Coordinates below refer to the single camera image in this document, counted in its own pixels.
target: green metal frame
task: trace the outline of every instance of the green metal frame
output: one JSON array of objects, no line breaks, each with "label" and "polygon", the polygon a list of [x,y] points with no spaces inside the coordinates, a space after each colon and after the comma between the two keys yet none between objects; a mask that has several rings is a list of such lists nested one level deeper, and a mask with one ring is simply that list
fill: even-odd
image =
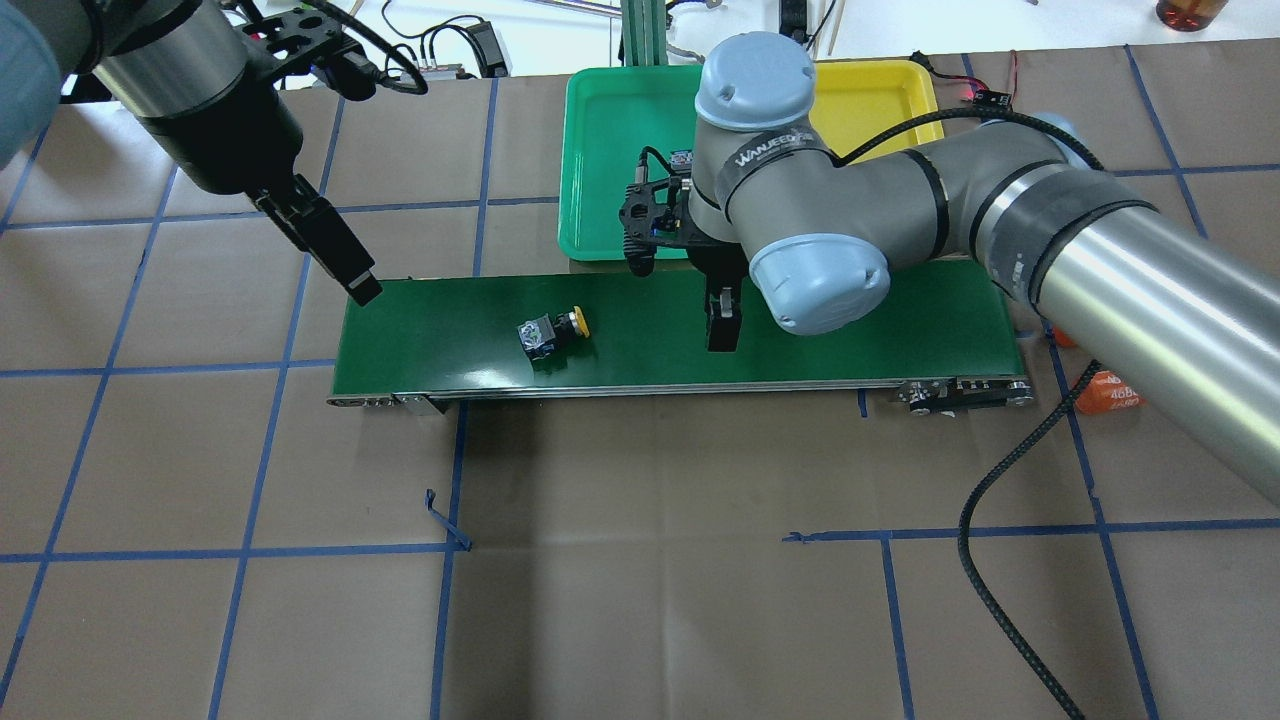
[{"label": "green metal frame", "polygon": [[625,65],[667,64],[667,5],[662,0],[622,0]]}]

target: power adapter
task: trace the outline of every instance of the power adapter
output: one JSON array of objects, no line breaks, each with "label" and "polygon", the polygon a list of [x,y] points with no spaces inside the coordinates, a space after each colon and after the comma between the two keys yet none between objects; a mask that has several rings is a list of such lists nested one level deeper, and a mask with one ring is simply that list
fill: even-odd
[{"label": "power adapter", "polygon": [[480,55],[484,58],[480,67],[480,77],[507,77],[507,59],[502,54],[502,44],[498,42],[498,33],[493,29],[493,23],[481,20],[465,28],[476,45],[480,46]]}]

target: black tape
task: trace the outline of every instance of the black tape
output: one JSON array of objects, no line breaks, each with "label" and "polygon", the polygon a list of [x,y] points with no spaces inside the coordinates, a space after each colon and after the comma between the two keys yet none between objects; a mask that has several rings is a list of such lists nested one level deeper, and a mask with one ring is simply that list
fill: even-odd
[{"label": "black tape", "polygon": [[933,238],[933,252],[929,254],[929,260],[933,260],[947,247],[947,236],[951,234],[951,213],[947,208],[947,192],[942,187],[942,176],[938,174],[938,169],[933,167],[923,154],[908,149],[902,151],[904,155],[915,161],[924,173],[925,179],[929,181],[929,190],[933,191],[933,206],[937,210],[937,236]]},{"label": "black tape", "polygon": [[818,136],[818,131],[806,124],[762,132],[735,150],[733,155],[716,173],[716,199],[721,201],[719,206],[723,208],[724,218],[728,219],[730,200],[733,199],[733,193],[746,178],[771,163],[804,150],[817,150],[831,155],[831,150]]},{"label": "black tape", "polygon": [[698,183],[696,183],[696,182],[694,183],[694,192],[696,192],[696,193],[698,193],[698,197],[701,197],[701,199],[703,199],[703,202],[705,202],[705,204],[710,205],[712,208],[716,208],[717,210],[719,210],[719,209],[721,209],[721,208],[719,208],[719,202],[716,202],[716,199],[714,199],[714,197],[707,197],[707,193],[705,193],[705,192],[703,192],[703,188],[698,187]]},{"label": "black tape", "polygon": [[97,67],[102,61],[102,54],[106,51],[105,23],[102,22],[102,9],[99,8],[97,0],[81,0],[81,8],[88,19],[90,41],[88,47],[84,49],[84,54],[81,55],[79,63],[76,64],[74,72],[78,76],[88,74],[90,70]]},{"label": "black tape", "polygon": [[1053,260],[1056,260],[1059,254],[1062,252],[1062,249],[1065,249],[1080,231],[1093,224],[1098,218],[1110,215],[1116,210],[1124,210],[1125,208],[1146,208],[1155,213],[1160,211],[1155,205],[1147,202],[1146,200],[1117,200],[1101,208],[1094,208],[1092,211],[1076,218],[1075,222],[1060,229],[1044,249],[1044,254],[1041,255],[1039,260],[1036,263],[1036,266],[1032,269],[1030,281],[1027,283],[1027,304],[1030,305],[1032,310],[1036,310],[1036,313],[1039,314],[1037,304],[1039,304],[1041,284],[1043,284],[1044,275],[1048,274],[1050,266],[1053,265]]},{"label": "black tape", "polygon": [[1056,173],[1028,187],[996,219],[982,264],[1011,297],[1032,304],[1037,273],[1047,268],[1044,258],[1055,242],[1065,242],[1064,237],[1074,237],[1097,218],[1130,206],[1155,209],[1107,173]]},{"label": "black tape", "polygon": [[1038,163],[1032,163],[1030,165],[1023,165],[1021,168],[1009,173],[1005,179],[996,183],[995,190],[992,190],[991,195],[982,201],[982,205],[978,206],[978,211],[973,217],[973,225],[969,228],[969,258],[978,260],[978,227],[982,225],[982,219],[987,215],[987,210],[991,209],[991,205],[996,201],[996,199],[1000,197],[1000,193],[1009,190],[1009,186],[1014,184],[1018,178],[1025,176],[1036,168],[1043,168],[1044,165],[1055,165],[1059,163],[1060,160],[1041,160]]}]

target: red wire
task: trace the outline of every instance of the red wire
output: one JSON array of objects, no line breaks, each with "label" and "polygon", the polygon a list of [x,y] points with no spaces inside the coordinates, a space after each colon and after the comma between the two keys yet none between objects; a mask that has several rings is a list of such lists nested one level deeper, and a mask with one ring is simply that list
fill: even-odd
[{"label": "red wire", "polygon": [[1010,69],[1012,79],[1009,82],[1012,90],[1009,91],[1009,104],[1012,105],[1014,99],[1018,97],[1018,50],[1010,50],[1009,54],[1012,58],[1012,68]]}]

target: blue tape line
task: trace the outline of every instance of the blue tape line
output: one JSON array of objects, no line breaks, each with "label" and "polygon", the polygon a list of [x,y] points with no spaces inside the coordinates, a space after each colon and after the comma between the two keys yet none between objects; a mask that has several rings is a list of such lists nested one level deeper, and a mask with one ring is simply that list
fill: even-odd
[{"label": "blue tape line", "polygon": [[489,86],[489,117],[484,129],[484,164],[480,168],[480,211],[476,214],[476,246],[471,259],[471,277],[480,277],[484,264],[484,224],[489,209],[489,168],[493,163],[493,127],[498,114],[498,78]]},{"label": "blue tape line", "polygon": [[338,208],[342,214],[348,213],[384,213],[388,210],[443,210],[448,208],[475,208],[479,200],[442,200],[438,202],[383,202],[378,205],[346,205]]},{"label": "blue tape line", "polygon": [[1183,168],[1184,173],[1189,176],[1211,174],[1211,173],[1268,173],[1280,170],[1280,164],[1266,164],[1266,165],[1210,165],[1207,168]]},{"label": "blue tape line", "polygon": [[[470,404],[458,404],[458,427],[453,434],[453,478],[449,491],[449,523],[458,524],[458,507],[462,500],[462,465],[467,448],[467,420]],[[444,568],[440,575],[440,602],[435,616],[435,652],[431,664],[431,708],[429,717],[440,720],[440,698],[444,694],[444,642],[448,638],[449,598],[453,594],[453,555],[451,548],[444,553]]]},{"label": "blue tape line", "polygon": [[[1057,379],[1059,391],[1062,393],[1062,397],[1066,397],[1066,393],[1070,392],[1070,386],[1066,382],[1066,372],[1062,368],[1062,357],[1057,351],[1057,343],[1050,342],[1048,351],[1050,357],[1053,360],[1053,375]],[[1120,578],[1120,565],[1116,562],[1115,550],[1111,546],[1111,534],[1107,532],[1106,514],[1102,511],[1102,502],[1097,497],[1093,468],[1089,464],[1089,454],[1084,448],[1084,434],[1080,432],[1080,421],[1074,409],[1068,411],[1066,421],[1071,428],[1071,441],[1075,443],[1080,473],[1084,475],[1084,488],[1089,497],[1089,505],[1093,507],[1093,520],[1098,530],[1098,541],[1102,546],[1102,557],[1107,565],[1107,575],[1111,578],[1111,591],[1115,594],[1116,610],[1120,612],[1120,625],[1124,628],[1125,641],[1129,643],[1129,657],[1133,661],[1134,675],[1138,679],[1138,691],[1142,693],[1142,702],[1147,710],[1148,720],[1160,720],[1156,696],[1152,693],[1151,679],[1147,675],[1147,662],[1142,656],[1138,632],[1133,625],[1133,615],[1129,612],[1129,598],[1124,589],[1124,580]]]},{"label": "blue tape line", "polygon": [[897,605],[897,578],[893,575],[893,550],[888,539],[881,541],[881,560],[884,564],[884,592],[888,596],[888,624],[893,630],[893,656],[897,659],[897,683],[902,692],[902,717],[915,720],[911,701],[911,679],[906,670],[906,641],[902,638],[902,614]]},{"label": "blue tape line", "polygon": [[317,357],[315,360],[289,360],[289,368],[333,368],[338,361],[333,357]]},{"label": "blue tape line", "polygon": [[1199,209],[1196,206],[1196,199],[1192,197],[1192,188],[1187,184],[1187,178],[1183,176],[1181,165],[1178,164],[1178,155],[1174,154],[1174,146],[1169,141],[1165,126],[1160,122],[1160,117],[1156,114],[1156,105],[1152,104],[1151,94],[1147,92],[1147,83],[1142,79],[1142,70],[1138,69],[1138,59],[1133,55],[1133,47],[1125,45],[1124,53],[1129,56],[1129,69],[1133,70],[1133,79],[1138,83],[1138,95],[1142,96],[1142,104],[1147,108],[1147,114],[1151,117],[1151,124],[1156,128],[1156,136],[1160,137],[1160,145],[1165,149],[1165,155],[1169,156],[1169,165],[1174,170],[1174,179],[1178,181],[1178,188],[1181,191],[1183,200],[1187,202],[1187,210],[1192,215],[1192,223],[1196,224],[1196,232],[1198,232],[1201,237],[1208,237],[1208,232],[1204,229],[1204,222],[1199,215]]},{"label": "blue tape line", "polygon": [[[45,555],[52,555],[54,547],[58,546],[58,536],[61,533],[63,523],[67,520],[67,509],[70,506],[72,495],[76,492],[76,483],[79,479],[81,466],[84,464],[84,454],[88,450],[88,441],[93,434],[93,424],[97,421],[99,413],[102,410],[102,397],[106,395],[106,383],[111,378],[111,369],[115,366],[115,359],[120,354],[120,345],[124,342],[124,333],[129,327],[129,316],[133,314],[133,306],[138,300],[138,290],[142,287],[142,277],[146,274],[147,264],[151,259],[152,250],[155,249],[156,234],[160,232],[160,218],[164,217],[164,209],[165,205],[169,204],[169,195],[173,192],[173,183],[177,177],[178,165],[174,164],[169,168],[169,178],[165,181],[164,192],[160,195],[160,204],[156,206],[155,215],[151,219],[151,231],[147,233],[147,242],[142,249],[142,258],[138,260],[138,269],[133,274],[133,284],[129,287],[129,296],[124,302],[124,311],[120,315],[120,323],[115,328],[115,337],[111,340],[111,350],[106,355],[106,366],[102,369],[101,378],[97,382],[97,389],[93,392],[93,402],[90,405],[88,418],[84,420],[84,432],[81,433],[79,443],[76,446],[76,459],[72,461],[70,471],[67,474],[67,484],[63,487],[63,496],[58,501],[58,512],[54,515],[54,521],[49,528],[49,538],[45,541]],[[47,571],[49,560],[42,560],[40,562],[40,569],[36,571],[36,580],[32,583],[31,593],[27,596],[27,606],[22,614],[18,634],[14,637],[13,647],[9,650],[9,661],[5,664],[5,674],[0,676],[0,707],[4,706],[5,697],[9,694],[9,683],[13,682],[13,671],[18,666],[18,659],[22,655],[22,646],[27,637],[27,628],[31,624],[31,618],[36,612],[36,603],[40,601],[40,591],[44,587],[45,574]]]},{"label": "blue tape line", "polygon": [[1157,520],[1148,523],[1107,523],[1110,533],[1183,533],[1206,530],[1276,530],[1280,518],[1239,520]]},{"label": "blue tape line", "polygon": [[453,594],[453,555],[444,553],[444,570],[440,580],[440,606],[435,616],[435,653],[431,664],[431,720],[440,720],[440,698],[444,694],[444,641],[448,637],[449,597]]},{"label": "blue tape line", "polygon": [[969,77],[974,77],[974,74],[973,74],[973,63],[969,61],[969,54],[968,53],[961,53],[960,54],[960,61],[964,63],[964,74],[966,74]]},{"label": "blue tape line", "polygon": [[[291,360],[289,368],[332,368],[333,357],[315,360]],[[215,363],[210,365],[138,365],[136,368],[113,368],[113,375],[180,375],[187,373],[241,373],[246,370],[276,370],[279,363]],[[0,379],[8,378],[69,378],[96,377],[106,373],[106,368],[47,368],[36,370],[0,370]]]},{"label": "blue tape line", "polygon": [[242,373],[246,370],[275,370],[279,363],[218,363],[210,365],[140,365],[113,368],[113,375],[182,375],[188,373]]},{"label": "blue tape line", "polygon": [[250,218],[265,218],[266,213],[257,210],[242,210],[239,213],[205,213],[201,215],[169,215],[165,223],[202,223],[206,220],[244,220]]},{"label": "blue tape line", "polygon": [[202,548],[202,550],[105,550],[86,552],[14,552],[0,555],[0,564],[32,562],[129,562],[137,560],[234,560],[247,557],[347,557],[356,555],[431,555],[457,547],[452,542],[392,544],[320,544],[301,547]]},{"label": "blue tape line", "polygon": [[[333,154],[337,147],[337,137],[342,126],[343,102],[339,100],[338,111],[333,122],[333,133],[329,137],[329,152],[325,158],[326,172],[320,179],[323,193],[328,188],[328,168],[333,165]],[[289,316],[289,329],[284,338],[284,351],[276,364],[279,375],[275,380],[275,395],[271,398],[271,414],[266,421],[266,434],[262,438],[262,454],[259,457],[257,475],[253,478],[253,495],[248,505],[248,518],[244,520],[244,536],[241,541],[239,562],[236,564],[236,582],[232,584],[230,606],[227,610],[227,624],[223,626],[223,644],[218,651],[218,671],[214,675],[214,689],[209,698],[209,720],[215,720],[221,708],[223,687],[227,683],[227,662],[230,660],[232,642],[236,638],[236,620],[239,618],[239,602],[244,592],[244,575],[248,570],[248,560],[252,556],[253,530],[257,525],[257,511],[262,503],[262,487],[266,484],[266,471],[271,464],[271,448],[275,443],[275,428],[280,420],[280,407],[284,405],[284,387],[289,375],[289,361],[293,356],[293,343],[298,336],[298,320],[302,316],[302,299],[306,295],[307,275],[311,270],[311,256],[302,258],[302,268],[298,270],[298,284],[293,291],[293,313]]]},{"label": "blue tape line", "polygon": [[41,562],[36,570],[36,579],[31,583],[27,607],[22,611],[18,632],[14,634],[13,646],[9,648],[9,660],[5,661],[4,675],[0,675],[0,708],[4,708],[4,701],[9,697],[9,685],[13,683],[13,674],[18,669],[18,657],[22,656],[22,646],[27,642],[27,629],[31,626],[31,616],[36,611],[36,600],[40,597],[40,589],[45,584],[45,573],[47,571],[49,564]]},{"label": "blue tape line", "polygon": [[329,190],[329,176],[333,172],[333,156],[338,152],[338,133],[342,131],[342,113],[347,109],[347,99],[338,97],[338,109],[334,110],[333,128],[329,131],[329,150],[324,156],[324,170],[320,173],[320,188],[316,191],[324,195]]},{"label": "blue tape line", "polygon": [[[989,528],[973,528],[970,536],[975,538],[1020,538],[1039,536],[1087,536],[1097,533],[1097,525],[995,525]],[[782,538],[782,542],[860,542],[884,539],[952,539],[957,534],[956,528],[901,528],[893,530],[823,530],[819,533],[792,532]]]},{"label": "blue tape line", "polygon": [[151,218],[101,218],[93,220],[45,220],[40,223],[13,223],[8,229],[40,231],[49,228],[101,228],[108,225],[146,225]]},{"label": "blue tape line", "polygon": [[559,202],[559,196],[550,195],[547,197],[498,197],[489,201],[489,205],[556,205]]},{"label": "blue tape line", "polygon": [[22,191],[27,188],[27,179],[31,177],[32,168],[36,167],[36,158],[40,155],[40,149],[45,146],[45,137],[49,136],[49,128],[40,131],[36,136],[35,145],[31,146],[31,155],[27,156],[27,164],[22,168],[22,174],[18,176],[18,182],[13,186],[13,197],[9,199],[9,205],[4,209],[4,215],[0,217],[0,234],[9,228],[9,220],[13,219],[13,211],[18,208],[18,199],[22,197]]},{"label": "blue tape line", "polygon": [[1117,178],[1155,178],[1174,174],[1172,169],[1166,170],[1110,170]]},{"label": "blue tape line", "polygon": [[458,507],[462,503],[462,461],[467,448],[467,421],[471,418],[471,404],[463,400],[458,404],[458,429],[453,436],[453,477],[449,489],[449,521],[458,523]]},{"label": "blue tape line", "polygon": [[458,543],[460,548],[470,551],[471,538],[468,538],[466,533],[460,530],[457,525],[451,523],[448,518],[440,515],[435,510],[434,503],[435,503],[435,491],[431,488],[426,488],[426,511],[430,512],[431,516],[435,518],[435,520],[444,527],[444,532],[447,532],[449,537],[452,537]]},{"label": "blue tape line", "polygon": [[101,375],[102,368],[67,368],[67,369],[41,369],[41,370],[0,370],[0,379],[6,378],[73,378],[86,375]]}]

